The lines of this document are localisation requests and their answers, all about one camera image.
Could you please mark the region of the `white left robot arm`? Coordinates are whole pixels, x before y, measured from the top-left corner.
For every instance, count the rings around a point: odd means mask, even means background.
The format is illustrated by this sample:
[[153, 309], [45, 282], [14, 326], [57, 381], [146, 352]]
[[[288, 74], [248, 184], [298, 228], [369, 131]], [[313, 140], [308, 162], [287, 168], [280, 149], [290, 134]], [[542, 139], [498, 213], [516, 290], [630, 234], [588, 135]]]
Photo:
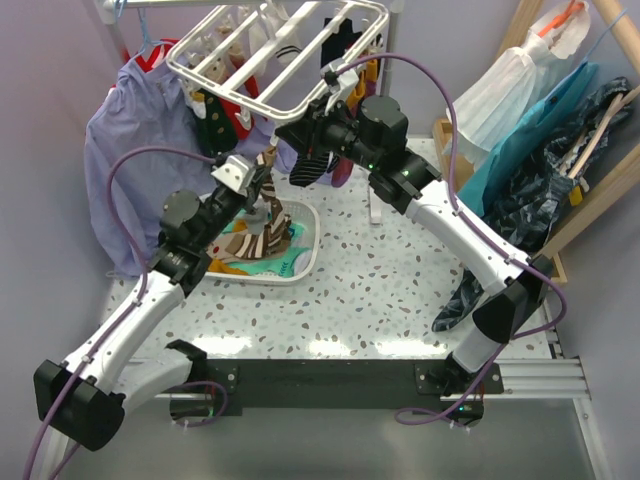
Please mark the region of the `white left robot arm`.
[[207, 380], [205, 353], [171, 342], [169, 365], [145, 375], [141, 386], [120, 386], [125, 366], [154, 330], [207, 273], [208, 246], [259, 197], [267, 167], [223, 166], [206, 199], [190, 190], [170, 194], [160, 220], [160, 244], [133, 291], [105, 323], [63, 361], [44, 361], [34, 373], [39, 419], [89, 451], [103, 448], [134, 404], [179, 386], [200, 390]]

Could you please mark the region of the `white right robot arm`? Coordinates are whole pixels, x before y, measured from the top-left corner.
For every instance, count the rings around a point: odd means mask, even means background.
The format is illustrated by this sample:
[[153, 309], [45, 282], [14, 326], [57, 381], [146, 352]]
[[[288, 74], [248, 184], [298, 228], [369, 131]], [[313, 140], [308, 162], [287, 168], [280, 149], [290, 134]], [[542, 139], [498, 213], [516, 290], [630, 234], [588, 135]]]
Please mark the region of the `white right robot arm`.
[[447, 183], [407, 146], [408, 119], [399, 103], [371, 96], [352, 114], [346, 104], [312, 101], [304, 115], [276, 135], [305, 160], [331, 152], [368, 171], [374, 194], [434, 234], [479, 281], [487, 300], [472, 314], [474, 326], [449, 354], [448, 386], [469, 392], [481, 369], [506, 345], [542, 302], [551, 263], [531, 260], [474, 213], [450, 197]]

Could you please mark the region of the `white clip sock hanger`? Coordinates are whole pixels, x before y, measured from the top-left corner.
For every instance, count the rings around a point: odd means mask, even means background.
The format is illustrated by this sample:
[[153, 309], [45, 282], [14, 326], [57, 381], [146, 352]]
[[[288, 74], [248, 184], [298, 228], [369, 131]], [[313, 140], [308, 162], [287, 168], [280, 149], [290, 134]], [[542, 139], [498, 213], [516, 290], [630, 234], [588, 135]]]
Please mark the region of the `white clip sock hanger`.
[[[289, 20], [268, 40], [255, 56], [249, 50], [249, 28], [269, 11], [283, 11]], [[194, 90], [205, 90], [264, 117], [276, 125], [284, 125], [302, 117], [309, 103], [323, 96], [329, 88], [320, 74], [308, 70], [318, 63], [323, 42], [338, 31], [345, 19], [362, 19], [361, 37], [344, 53], [352, 64], [367, 52], [383, 33], [390, 19], [389, 9], [375, 1], [296, 1], [287, 5], [280, 1], [264, 1], [248, 5], [223, 3], [215, 6], [171, 49], [166, 59], [169, 69]], [[216, 28], [229, 26], [233, 33], [221, 40], [211, 53], [205, 52], [204, 37], [216, 34]], [[281, 65], [274, 53], [283, 41], [296, 33], [301, 53], [287, 66]], [[228, 66], [230, 77], [222, 84], [205, 77], [205, 69], [222, 57], [236, 40], [244, 46], [246, 61], [239, 69]], [[259, 95], [252, 99], [244, 82], [254, 76]]]

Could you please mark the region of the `brown patterned sock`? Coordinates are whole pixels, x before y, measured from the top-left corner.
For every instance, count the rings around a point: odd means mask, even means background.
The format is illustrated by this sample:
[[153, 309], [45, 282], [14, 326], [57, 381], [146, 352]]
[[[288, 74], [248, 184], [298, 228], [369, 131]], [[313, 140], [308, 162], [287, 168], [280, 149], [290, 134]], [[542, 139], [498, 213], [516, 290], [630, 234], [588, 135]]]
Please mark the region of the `brown patterned sock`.
[[252, 243], [249, 253], [252, 260], [282, 253], [291, 240], [289, 234], [291, 219], [284, 212], [281, 200], [277, 197], [271, 174], [276, 153], [277, 148], [270, 146], [257, 157], [257, 164], [264, 166], [266, 173], [260, 189], [261, 202], [258, 203], [254, 215], [258, 224], [251, 225]]
[[208, 248], [213, 259], [222, 262], [259, 260], [266, 256], [268, 241], [265, 233], [228, 233], [218, 237]]

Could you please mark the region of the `black white striped sock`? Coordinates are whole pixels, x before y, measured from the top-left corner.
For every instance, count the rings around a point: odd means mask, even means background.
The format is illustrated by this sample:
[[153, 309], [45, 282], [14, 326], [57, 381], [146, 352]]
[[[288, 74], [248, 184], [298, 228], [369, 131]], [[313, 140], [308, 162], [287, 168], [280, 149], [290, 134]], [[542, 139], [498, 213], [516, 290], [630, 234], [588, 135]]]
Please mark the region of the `black white striped sock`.
[[289, 184], [306, 188], [316, 183], [329, 185], [338, 159], [331, 152], [317, 157], [299, 155], [289, 174]]

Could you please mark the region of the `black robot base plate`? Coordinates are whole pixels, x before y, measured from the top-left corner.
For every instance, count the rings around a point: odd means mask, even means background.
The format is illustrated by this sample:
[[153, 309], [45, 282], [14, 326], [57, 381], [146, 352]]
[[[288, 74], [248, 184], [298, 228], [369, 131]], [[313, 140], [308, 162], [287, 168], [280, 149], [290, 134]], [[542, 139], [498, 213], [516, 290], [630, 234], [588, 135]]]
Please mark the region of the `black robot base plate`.
[[203, 422], [247, 409], [400, 410], [435, 415], [462, 394], [448, 415], [469, 426], [484, 414], [484, 396], [502, 394], [498, 365], [474, 386], [472, 374], [458, 374], [450, 360], [209, 360], [189, 377], [200, 384], [169, 391], [175, 421]]

